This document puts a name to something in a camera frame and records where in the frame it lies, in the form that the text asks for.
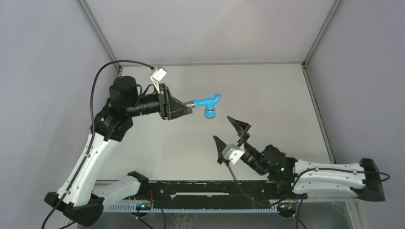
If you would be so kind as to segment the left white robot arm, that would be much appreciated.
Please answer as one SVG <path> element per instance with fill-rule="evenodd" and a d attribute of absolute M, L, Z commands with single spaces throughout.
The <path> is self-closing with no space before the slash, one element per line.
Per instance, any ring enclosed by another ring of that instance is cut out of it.
<path fill-rule="evenodd" d="M 157 113 L 172 120 L 192 113 L 193 101 L 181 102 L 161 83 L 152 94 L 140 92 L 131 76 L 117 78 L 109 88 L 109 98 L 94 117 L 85 148 L 67 181 L 56 192 L 50 192 L 45 202 L 54 210 L 82 226 L 93 225 L 104 209 L 134 195 L 143 199 L 149 194 L 148 179 L 130 172 L 119 181 L 96 189 L 96 180 L 111 153 L 133 126 L 133 118 Z"/>

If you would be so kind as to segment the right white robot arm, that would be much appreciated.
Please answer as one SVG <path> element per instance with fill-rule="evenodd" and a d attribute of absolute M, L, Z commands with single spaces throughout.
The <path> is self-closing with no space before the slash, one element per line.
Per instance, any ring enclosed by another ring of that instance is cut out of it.
<path fill-rule="evenodd" d="M 245 163 L 260 176 L 266 175 L 275 184 L 281 198 L 310 193 L 345 194 L 363 201 L 383 202 L 386 200 L 381 172 L 370 158 L 362 158 L 351 164 L 322 164 L 294 157 L 288 157 L 273 145 L 258 151 L 248 143 L 251 125 L 227 117 L 239 137 L 236 144 L 226 144 L 213 136 L 218 164 L 231 167 L 238 162 Z"/>

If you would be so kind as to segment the blue plastic water faucet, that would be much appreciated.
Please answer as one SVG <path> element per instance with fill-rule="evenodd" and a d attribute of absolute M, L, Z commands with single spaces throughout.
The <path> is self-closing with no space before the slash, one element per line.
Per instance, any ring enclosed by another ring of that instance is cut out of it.
<path fill-rule="evenodd" d="M 193 100 L 194 108 L 204 106 L 204 117 L 212 119 L 216 117 L 215 105 L 220 101 L 221 94 L 216 93 L 213 98 Z"/>

